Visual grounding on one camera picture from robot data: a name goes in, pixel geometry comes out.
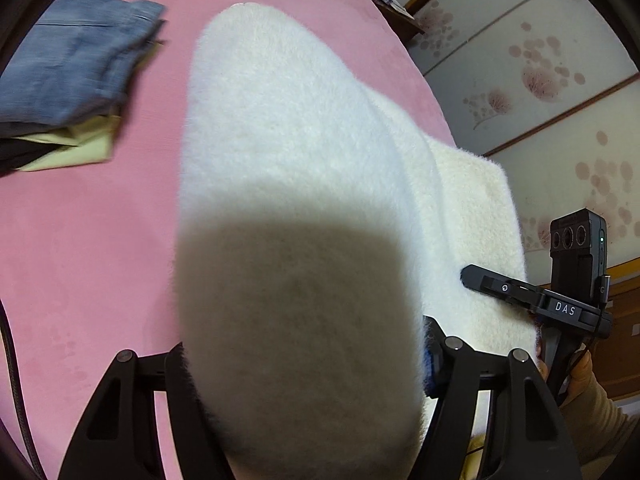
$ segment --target human hand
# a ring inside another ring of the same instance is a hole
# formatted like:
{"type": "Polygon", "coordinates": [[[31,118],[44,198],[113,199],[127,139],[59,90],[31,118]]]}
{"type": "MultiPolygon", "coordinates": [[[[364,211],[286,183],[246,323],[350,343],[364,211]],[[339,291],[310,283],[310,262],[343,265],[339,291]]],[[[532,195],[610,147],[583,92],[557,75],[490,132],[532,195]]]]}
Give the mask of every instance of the human hand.
{"type": "MultiPolygon", "coordinates": [[[[546,378],[549,375],[549,370],[543,361],[540,361],[538,363],[538,369],[540,370],[542,378],[546,381],[546,378]]],[[[575,397],[583,393],[583,391],[587,389],[587,386],[589,386],[591,376],[593,375],[593,362],[591,361],[591,352],[587,350],[584,353],[584,356],[580,359],[578,364],[576,364],[574,369],[571,370],[570,375],[571,378],[569,379],[569,385],[566,389],[567,397],[562,403],[563,406],[574,400],[575,397]]]]}

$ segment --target camera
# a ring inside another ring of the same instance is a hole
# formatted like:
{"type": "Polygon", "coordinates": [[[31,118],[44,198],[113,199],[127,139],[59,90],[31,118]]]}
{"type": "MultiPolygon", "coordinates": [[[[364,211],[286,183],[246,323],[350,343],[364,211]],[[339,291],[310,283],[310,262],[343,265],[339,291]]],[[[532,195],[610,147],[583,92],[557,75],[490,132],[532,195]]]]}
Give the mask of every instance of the camera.
{"type": "Polygon", "coordinates": [[[607,270],[607,223],[588,209],[551,222],[552,291],[590,305],[600,302],[607,270]]]}

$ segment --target wooden nightstand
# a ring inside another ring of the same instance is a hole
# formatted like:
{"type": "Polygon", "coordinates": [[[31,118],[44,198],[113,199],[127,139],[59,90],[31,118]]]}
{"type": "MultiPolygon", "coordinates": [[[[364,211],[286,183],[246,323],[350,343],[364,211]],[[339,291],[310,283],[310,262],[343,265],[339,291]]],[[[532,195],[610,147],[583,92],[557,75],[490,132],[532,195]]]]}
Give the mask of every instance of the wooden nightstand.
{"type": "Polygon", "coordinates": [[[417,20],[410,18],[409,16],[395,10],[391,5],[383,0],[371,0],[376,4],[376,7],[380,10],[384,16],[386,22],[391,27],[391,30],[395,32],[396,36],[400,38],[402,44],[407,46],[416,34],[420,34],[423,30],[418,25],[417,20]]]}

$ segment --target screw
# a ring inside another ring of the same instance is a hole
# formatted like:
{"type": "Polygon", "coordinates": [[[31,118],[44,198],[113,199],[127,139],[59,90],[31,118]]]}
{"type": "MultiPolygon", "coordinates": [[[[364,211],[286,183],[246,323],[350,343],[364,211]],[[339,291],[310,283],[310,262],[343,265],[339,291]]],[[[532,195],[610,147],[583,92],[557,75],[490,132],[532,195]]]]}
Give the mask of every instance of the screw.
{"type": "Polygon", "coordinates": [[[133,357],[133,352],[131,350],[120,350],[118,355],[116,355],[116,360],[119,363],[126,363],[127,361],[131,361],[133,357]]]}
{"type": "Polygon", "coordinates": [[[452,350],[460,350],[464,343],[462,342],[462,339],[453,335],[453,336],[447,337],[444,340],[444,344],[447,345],[447,347],[451,348],[452,350]]]}
{"type": "Polygon", "coordinates": [[[526,350],[523,350],[522,348],[516,348],[513,351],[513,358],[517,359],[521,363],[524,363],[527,361],[527,359],[529,359],[529,354],[527,353],[526,350]]]}

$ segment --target mattress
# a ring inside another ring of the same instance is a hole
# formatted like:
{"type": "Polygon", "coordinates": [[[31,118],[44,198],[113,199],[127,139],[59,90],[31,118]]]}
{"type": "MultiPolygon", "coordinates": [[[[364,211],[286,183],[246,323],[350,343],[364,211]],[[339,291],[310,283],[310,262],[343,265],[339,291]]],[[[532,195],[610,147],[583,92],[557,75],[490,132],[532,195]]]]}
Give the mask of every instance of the mattress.
{"type": "MultiPolygon", "coordinates": [[[[238,2],[286,12],[425,132],[453,144],[427,83],[370,0],[154,0],[167,6],[157,57],[136,79],[111,162],[0,181],[0,298],[47,475],[114,355],[178,342],[172,301],[179,143],[196,38],[238,2]]],[[[0,417],[22,446],[6,366],[0,417]]],[[[168,480],[180,478],[166,405],[158,426],[168,480]]]]}

